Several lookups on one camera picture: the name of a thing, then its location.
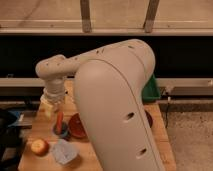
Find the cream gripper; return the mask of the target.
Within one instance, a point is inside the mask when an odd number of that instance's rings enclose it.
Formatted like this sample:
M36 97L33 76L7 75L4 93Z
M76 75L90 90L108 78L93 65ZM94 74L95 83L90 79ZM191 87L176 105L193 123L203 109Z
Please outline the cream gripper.
M62 102L49 102L44 96L40 98L41 104L44 108L44 113L47 118L51 118L62 111Z

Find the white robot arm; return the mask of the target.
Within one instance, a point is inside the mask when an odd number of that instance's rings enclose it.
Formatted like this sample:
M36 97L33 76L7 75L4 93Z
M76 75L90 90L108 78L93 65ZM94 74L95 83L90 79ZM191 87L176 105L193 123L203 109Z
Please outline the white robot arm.
M37 63L36 74L51 109L64 99L65 79L74 78L74 102L103 171L165 171L141 98L154 68L151 47L130 39L55 55Z

